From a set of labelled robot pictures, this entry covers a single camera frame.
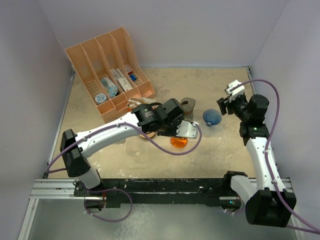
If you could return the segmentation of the blue stamp block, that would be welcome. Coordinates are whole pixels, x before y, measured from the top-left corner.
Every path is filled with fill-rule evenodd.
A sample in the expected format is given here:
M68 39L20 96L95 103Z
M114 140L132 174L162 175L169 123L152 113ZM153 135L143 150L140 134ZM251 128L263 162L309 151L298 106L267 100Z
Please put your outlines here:
M135 81L137 81L139 79L134 73L129 74L129 77L131 78L131 80L133 82L135 82Z

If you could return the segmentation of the coffee filter box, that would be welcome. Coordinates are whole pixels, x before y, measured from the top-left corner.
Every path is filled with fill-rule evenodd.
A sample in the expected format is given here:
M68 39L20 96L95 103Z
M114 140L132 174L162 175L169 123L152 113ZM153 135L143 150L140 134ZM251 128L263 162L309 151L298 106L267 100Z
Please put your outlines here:
M151 98L130 97L127 101L126 107L129 108L129 110L131 111L141 104L151 104L153 109L160 105L160 103L156 102L154 99Z

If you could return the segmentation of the white red small box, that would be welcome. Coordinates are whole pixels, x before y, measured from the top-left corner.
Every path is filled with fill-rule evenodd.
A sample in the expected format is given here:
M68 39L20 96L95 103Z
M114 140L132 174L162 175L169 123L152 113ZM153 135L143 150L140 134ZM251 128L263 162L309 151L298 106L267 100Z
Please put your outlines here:
M126 77L118 78L117 82L121 86L121 88L124 92L127 92L133 88Z

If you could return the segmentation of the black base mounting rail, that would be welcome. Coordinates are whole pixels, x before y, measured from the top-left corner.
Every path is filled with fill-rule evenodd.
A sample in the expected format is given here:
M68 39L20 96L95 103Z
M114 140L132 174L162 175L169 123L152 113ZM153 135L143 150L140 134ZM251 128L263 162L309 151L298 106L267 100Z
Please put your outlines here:
M74 195L97 200L106 208L122 204L205 205L238 210L241 198L223 178L104 178L102 184L86 190L76 180Z

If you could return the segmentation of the blue ribbed coffee dripper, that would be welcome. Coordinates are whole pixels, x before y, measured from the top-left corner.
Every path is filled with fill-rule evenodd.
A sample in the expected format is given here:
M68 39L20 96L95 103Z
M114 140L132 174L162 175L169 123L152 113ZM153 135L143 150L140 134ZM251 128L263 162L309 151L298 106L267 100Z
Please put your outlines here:
M207 109L203 112L202 118L207 127L212 127L221 122L222 115L215 109Z

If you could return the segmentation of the orange glass carafe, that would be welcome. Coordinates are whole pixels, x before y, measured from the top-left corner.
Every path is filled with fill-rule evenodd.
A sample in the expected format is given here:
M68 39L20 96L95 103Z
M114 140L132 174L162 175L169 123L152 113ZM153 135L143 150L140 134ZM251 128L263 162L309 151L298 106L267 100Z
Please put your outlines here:
M188 144L188 139L186 137L171 137L170 143L175 148L184 148Z

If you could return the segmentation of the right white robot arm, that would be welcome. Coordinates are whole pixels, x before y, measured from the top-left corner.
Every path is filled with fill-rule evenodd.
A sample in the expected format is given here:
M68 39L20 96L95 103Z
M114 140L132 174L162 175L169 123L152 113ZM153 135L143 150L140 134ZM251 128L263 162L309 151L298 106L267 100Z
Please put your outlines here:
M243 86L236 90L229 87L225 91L227 97L220 98L217 103L222 115L234 114L240 119L239 134L251 157L256 183L251 183L244 175L234 175L222 183L222 190L228 196L239 195L249 224L284 228L291 213L281 200L293 209L297 199L282 182L268 142L270 134L264 120L269 100L260 94L247 100Z

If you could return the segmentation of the red white small carton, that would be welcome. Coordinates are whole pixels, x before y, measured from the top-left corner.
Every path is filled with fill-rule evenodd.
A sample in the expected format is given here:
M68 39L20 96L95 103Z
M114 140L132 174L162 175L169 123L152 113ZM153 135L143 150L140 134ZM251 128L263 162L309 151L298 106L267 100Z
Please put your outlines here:
M133 70L132 70L132 68L131 68L131 66L129 64L126 64L124 66L124 68L125 68L125 71L126 71L127 74L130 74L130 73L133 72Z

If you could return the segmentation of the peach plastic file organizer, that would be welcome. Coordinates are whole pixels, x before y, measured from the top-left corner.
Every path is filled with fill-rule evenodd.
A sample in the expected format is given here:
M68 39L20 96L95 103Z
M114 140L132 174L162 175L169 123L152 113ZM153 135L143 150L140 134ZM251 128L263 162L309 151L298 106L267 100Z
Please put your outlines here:
M123 27L66 48L65 52L105 123L129 111L127 107L129 98L153 99L156 96L151 81L140 69L131 36ZM125 70L127 64L138 80L132 81L129 77ZM131 90L124 92L115 80L111 69L116 68L130 82ZM103 77L108 77L117 86L118 93L115 97L111 98L106 93L100 81ZM95 96L99 93L105 94L108 100L97 105Z

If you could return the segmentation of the white paper packet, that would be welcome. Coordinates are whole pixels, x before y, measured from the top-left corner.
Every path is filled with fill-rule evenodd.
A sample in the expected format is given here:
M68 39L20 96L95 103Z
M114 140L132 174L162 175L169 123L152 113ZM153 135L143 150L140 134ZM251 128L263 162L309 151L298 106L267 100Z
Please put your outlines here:
M123 75L123 73L118 68L112 68L111 72L112 72L112 75L113 75L115 80L118 80L118 79L121 79L121 78L125 77Z

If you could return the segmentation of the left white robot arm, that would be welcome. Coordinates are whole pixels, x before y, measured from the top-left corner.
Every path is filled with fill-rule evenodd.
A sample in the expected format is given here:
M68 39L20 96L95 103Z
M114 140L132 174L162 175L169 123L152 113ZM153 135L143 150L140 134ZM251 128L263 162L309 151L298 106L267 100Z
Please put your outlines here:
M91 196L103 191L101 177L87 159L99 150L126 138L160 132L168 137L187 137L191 124L184 120L180 103L139 104L122 117L92 130L74 133L71 129L62 136L60 151L70 178L77 178Z

